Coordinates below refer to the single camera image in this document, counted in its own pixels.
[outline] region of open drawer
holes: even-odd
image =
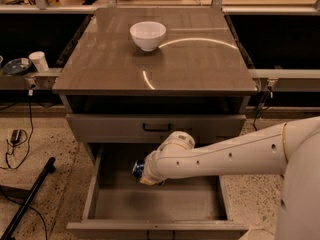
[[[80,239],[239,239],[248,228],[230,220],[223,180],[197,177],[140,184],[131,171],[154,144],[103,144],[96,158]]]

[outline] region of paper cup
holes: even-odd
[[[49,70],[44,52],[33,52],[29,55],[29,59],[39,72],[46,72]]]

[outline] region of black panel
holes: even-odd
[[[49,67],[59,56],[86,19],[87,14],[0,14],[0,55],[2,65],[43,51]]]
[[[319,69],[320,16],[231,15],[256,68]]]

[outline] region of power adapter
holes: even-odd
[[[13,132],[12,132],[12,134],[11,134],[10,142],[11,142],[13,145],[19,143],[20,136],[21,136],[21,130],[20,130],[20,129],[15,129],[15,130],[13,130]]]

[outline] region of white bowl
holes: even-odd
[[[143,21],[130,28],[133,41],[144,51],[157,49],[166,34],[166,27],[159,22]]]

